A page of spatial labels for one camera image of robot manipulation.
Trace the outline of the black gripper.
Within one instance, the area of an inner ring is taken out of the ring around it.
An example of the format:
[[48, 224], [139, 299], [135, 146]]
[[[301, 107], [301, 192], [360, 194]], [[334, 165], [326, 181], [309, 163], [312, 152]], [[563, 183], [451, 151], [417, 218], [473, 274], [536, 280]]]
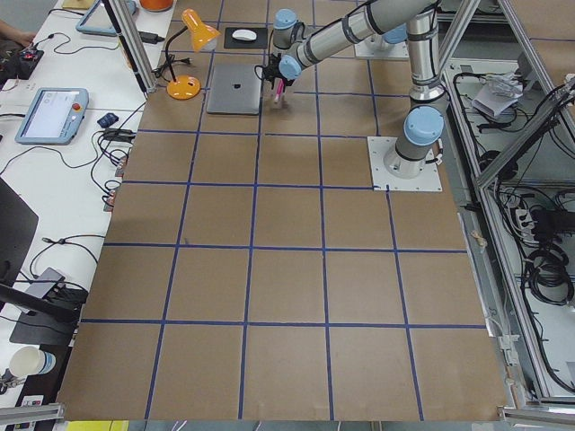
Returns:
[[289, 87], [294, 83], [294, 80], [288, 80], [279, 71], [281, 55], [270, 53], [268, 63], [262, 67], [262, 80], [271, 83], [271, 88], [275, 86], [275, 80], [280, 79], [285, 87]]

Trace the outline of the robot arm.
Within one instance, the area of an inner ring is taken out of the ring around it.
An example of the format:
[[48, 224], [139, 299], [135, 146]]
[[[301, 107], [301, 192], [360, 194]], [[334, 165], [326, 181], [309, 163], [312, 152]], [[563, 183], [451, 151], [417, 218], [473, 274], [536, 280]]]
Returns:
[[403, 23], [384, 34], [374, 34], [367, 39], [367, 44], [375, 51], [395, 48], [407, 40], [407, 24]]
[[315, 31], [308, 31], [294, 11], [281, 9], [260, 78], [288, 87], [305, 69], [345, 48], [354, 48], [361, 59], [408, 62], [411, 107], [383, 164], [398, 179], [414, 179], [445, 126], [439, 107], [445, 91], [440, 83], [437, 9], [435, 1], [366, 1]]

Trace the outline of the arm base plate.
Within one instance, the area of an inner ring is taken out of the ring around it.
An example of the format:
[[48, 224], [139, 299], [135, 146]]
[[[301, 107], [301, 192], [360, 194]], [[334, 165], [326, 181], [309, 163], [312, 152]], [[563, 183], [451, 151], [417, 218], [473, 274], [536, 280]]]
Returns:
[[403, 159], [396, 151], [395, 136], [369, 136], [367, 152], [372, 189], [380, 191], [441, 192], [438, 167], [441, 154], [430, 148], [419, 161]]
[[383, 36], [372, 36], [354, 46], [356, 58], [407, 61], [409, 58], [406, 40], [388, 42]]

